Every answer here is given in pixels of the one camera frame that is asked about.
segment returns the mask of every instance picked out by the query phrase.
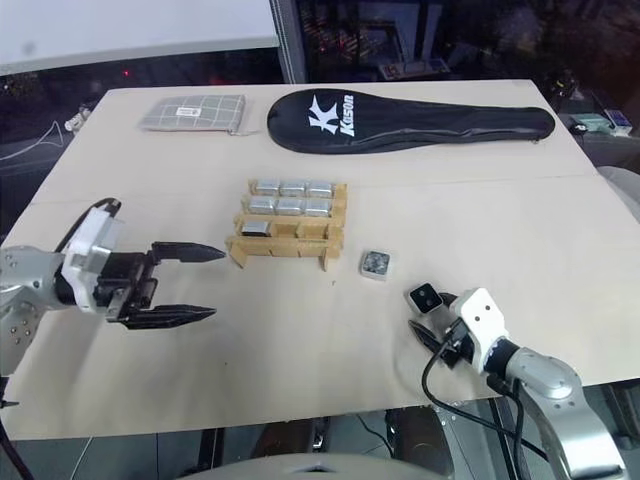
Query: wooden block holder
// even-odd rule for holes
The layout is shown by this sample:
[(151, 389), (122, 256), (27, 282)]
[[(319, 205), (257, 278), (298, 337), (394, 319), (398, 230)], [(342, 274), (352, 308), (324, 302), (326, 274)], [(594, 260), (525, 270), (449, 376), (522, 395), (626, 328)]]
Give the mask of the wooden block holder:
[[(253, 192), (253, 182), (249, 191)], [(244, 268), (249, 255), (273, 257), (320, 257), (327, 271), (329, 259), (340, 256), (344, 246), (344, 223), (347, 212), (347, 185), (335, 186), (329, 217), (256, 215), (245, 211), (234, 219), (235, 235), (227, 238), (233, 260)], [(268, 237), (245, 237), (245, 222), (269, 222)]]

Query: floor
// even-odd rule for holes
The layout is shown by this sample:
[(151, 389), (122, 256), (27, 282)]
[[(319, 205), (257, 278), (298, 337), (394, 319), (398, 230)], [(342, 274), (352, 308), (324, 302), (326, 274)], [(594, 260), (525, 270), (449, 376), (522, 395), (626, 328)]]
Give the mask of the floor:
[[(587, 400), (612, 426), (604, 397), (598, 387), (586, 389)], [(470, 413), (490, 418), (486, 401), (469, 402), (462, 406)], [(497, 436), (483, 427), (456, 418), (436, 409), (443, 425), (455, 467), (456, 480), (498, 480), (508, 478)], [(367, 425), (385, 434), (384, 412), (361, 414)], [(223, 465), (249, 458), (262, 425), (237, 427), (225, 432)], [(524, 437), (539, 444), (537, 429), (527, 418)], [(362, 428), (355, 415), (331, 419), (328, 437), (329, 452), (353, 453), (388, 458), (383, 443)], [(36, 479), (69, 480), (88, 439), (21, 441), (18, 451), (32, 469)], [(200, 432), (162, 433), (127, 437), (94, 438), (89, 443), (75, 476), (75, 480), (102, 479), (158, 479), (178, 478), (196, 466), (200, 446)], [(640, 449), (623, 452), (630, 478), (640, 478)], [(0, 478), (18, 480), (6, 457), (0, 457)], [(553, 478), (549, 466), (533, 454), (526, 454), (533, 480)]]

